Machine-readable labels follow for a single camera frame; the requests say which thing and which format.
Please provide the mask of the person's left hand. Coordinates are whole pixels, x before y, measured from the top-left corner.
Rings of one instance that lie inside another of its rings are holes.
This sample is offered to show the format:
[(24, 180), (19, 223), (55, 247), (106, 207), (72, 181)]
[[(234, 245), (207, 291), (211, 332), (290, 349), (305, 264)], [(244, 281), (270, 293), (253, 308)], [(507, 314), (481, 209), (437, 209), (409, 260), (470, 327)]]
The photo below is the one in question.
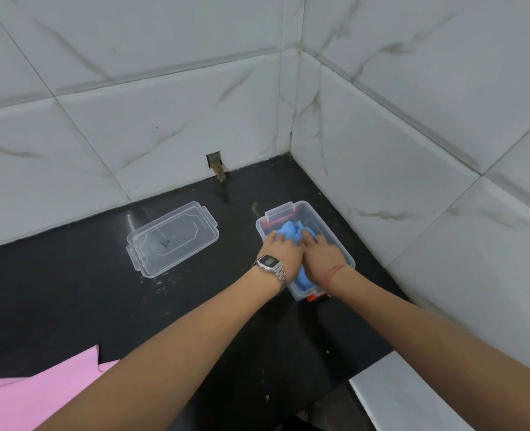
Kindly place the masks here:
[(299, 244), (296, 245), (297, 249), (294, 250), (263, 250), (262, 245), (261, 250), (257, 255), (257, 258), (264, 254), (268, 254), (279, 259), (284, 266), (288, 286), (296, 279), (303, 263), (303, 248)]

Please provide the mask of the person's right hand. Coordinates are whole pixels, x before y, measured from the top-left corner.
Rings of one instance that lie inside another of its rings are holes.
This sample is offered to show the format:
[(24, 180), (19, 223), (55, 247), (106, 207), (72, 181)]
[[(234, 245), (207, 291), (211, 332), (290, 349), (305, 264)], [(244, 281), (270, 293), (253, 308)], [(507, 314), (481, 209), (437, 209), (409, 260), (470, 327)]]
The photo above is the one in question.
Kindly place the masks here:
[(330, 283), (324, 283), (322, 276), (326, 270), (335, 265), (347, 265), (346, 259), (340, 248), (336, 245), (329, 244), (327, 250), (317, 251), (303, 251), (303, 267), (306, 276), (314, 283), (314, 285), (319, 286), (325, 292), (330, 292), (330, 283), (332, 280)]

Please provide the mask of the blue cloth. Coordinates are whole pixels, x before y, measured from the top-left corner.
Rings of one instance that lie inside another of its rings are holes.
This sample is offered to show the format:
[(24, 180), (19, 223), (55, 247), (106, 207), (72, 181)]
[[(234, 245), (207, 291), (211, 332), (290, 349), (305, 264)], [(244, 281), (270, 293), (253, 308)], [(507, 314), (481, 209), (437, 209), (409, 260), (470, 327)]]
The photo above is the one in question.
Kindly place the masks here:
[[(277, 230), (277, 232), (285, 233), (285, 236), (288, 239), (293, 240), (294, 243), (297, 244), (302, 238), (303, 230), (309, 230), (313, 234), (315, 234), (313, 230), (311, 230), (311, 228), (304, 226), (303, 223), (301, 223), (301, 221), (297, 221), (297, 222), (287, 221), (286, 223), (282, 225), (282, 227), (279, 230)], [(309, 278), (306, 276), (306, 272), (304, 270), (303, 265), (301, 265), (294, 283), (296, 285), (296, 288), (302, 292), (305, 292), (309, 289), (314, 288), (314, 283), (311, 282)]]

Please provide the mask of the person's right forearm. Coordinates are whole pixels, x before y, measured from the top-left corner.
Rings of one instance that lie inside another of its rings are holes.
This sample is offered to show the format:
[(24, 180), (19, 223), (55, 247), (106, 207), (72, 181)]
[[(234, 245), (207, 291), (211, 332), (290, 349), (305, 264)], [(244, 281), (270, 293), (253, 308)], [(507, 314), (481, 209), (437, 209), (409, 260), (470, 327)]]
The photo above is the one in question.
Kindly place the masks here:
[(376, 330), (476, 431), (530, 431), (530, 367), (351, 267), (330, 292)]

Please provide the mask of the person's left forearm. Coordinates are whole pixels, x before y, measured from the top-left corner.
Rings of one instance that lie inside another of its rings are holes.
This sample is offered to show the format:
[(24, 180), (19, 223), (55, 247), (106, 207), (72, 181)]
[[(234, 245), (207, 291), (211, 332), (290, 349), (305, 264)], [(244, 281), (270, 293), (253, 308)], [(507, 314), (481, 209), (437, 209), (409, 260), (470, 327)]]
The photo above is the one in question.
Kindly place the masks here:
[(274, 274), (252, 267), (120, 360), (34, 431), (165, 431), (280, 288)]

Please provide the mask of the clear plastic storage box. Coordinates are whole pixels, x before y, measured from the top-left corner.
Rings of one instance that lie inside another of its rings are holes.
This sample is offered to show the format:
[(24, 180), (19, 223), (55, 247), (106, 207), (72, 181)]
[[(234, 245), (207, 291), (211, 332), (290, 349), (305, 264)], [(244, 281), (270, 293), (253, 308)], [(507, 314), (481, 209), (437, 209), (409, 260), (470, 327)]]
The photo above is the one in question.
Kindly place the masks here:
[[(293, 241), (301, 240), (302, 231), (308, 230), (313, 237), (324, 236), (329, 244), (339, 247), (347, 264), (353, 268), (356, 266), (345, 246), (306, 201), (288, 202), (266, 211), (257, 219), (256, 229), (262, 239), (265, 239), (271, 232), (277, 231), (283, 234), (285, 239)], [(323, 289), (315, 286), (307, 278), (303, 268), (300, 269), (295, 282), (291, 283), (288, 289), (296, 301), (305, 299), (312, 302), (319, 297), (326, 296)]]

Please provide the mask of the silver digital wristwatch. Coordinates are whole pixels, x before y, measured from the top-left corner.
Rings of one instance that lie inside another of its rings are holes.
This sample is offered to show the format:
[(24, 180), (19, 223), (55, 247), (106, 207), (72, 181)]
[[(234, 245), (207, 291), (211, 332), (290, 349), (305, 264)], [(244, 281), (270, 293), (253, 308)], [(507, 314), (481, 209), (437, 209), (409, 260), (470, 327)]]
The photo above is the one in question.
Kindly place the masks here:
[(274, 256), (264, 254), (255, 260), (253, 266), (257, 266), (262, 271), (272, 274), (276, 277), (280, 284), (279, 293), (281, 293), (288, 286), (284, 266), (279, 259), (275, 258)]

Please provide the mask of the red thread wristband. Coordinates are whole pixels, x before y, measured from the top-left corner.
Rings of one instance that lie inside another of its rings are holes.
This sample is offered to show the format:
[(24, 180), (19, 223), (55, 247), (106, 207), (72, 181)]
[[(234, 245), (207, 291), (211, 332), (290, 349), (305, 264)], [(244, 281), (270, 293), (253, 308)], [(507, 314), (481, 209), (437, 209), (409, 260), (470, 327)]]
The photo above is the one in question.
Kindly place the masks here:
[(326, 270), (322, 276), (322, 280), (324, 283), (330, 283), (331, 279), (333, 278), (333, 276), (338, 272), (340, 271), (341, 269), (345, 268), (345, 267), (348, 267), (348, 265), (346, 264), (339, 264), (339, 265), (335, 265), (331, 268), (329, 268), (328, 270)]

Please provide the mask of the clear plastic box lid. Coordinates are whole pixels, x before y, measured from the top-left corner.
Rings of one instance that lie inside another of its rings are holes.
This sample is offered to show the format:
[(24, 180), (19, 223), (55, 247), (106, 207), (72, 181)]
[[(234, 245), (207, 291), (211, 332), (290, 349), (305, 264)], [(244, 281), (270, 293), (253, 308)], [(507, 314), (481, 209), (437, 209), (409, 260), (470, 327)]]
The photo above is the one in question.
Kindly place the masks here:
[(184, 262), (219, 237), (218, 223), (198, 202), (189, 202), (127, 236), (126, 250), (136, 271), (155, 278)]

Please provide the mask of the pink cloth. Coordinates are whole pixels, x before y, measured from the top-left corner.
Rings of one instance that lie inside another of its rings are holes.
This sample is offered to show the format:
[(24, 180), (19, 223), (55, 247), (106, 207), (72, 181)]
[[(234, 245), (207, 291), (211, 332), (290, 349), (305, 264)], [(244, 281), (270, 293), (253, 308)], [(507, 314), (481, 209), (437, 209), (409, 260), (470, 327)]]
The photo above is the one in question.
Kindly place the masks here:
[(33, 431), (118, 363), (97, 345), (32, 377), (0, 378), (0, 431)]

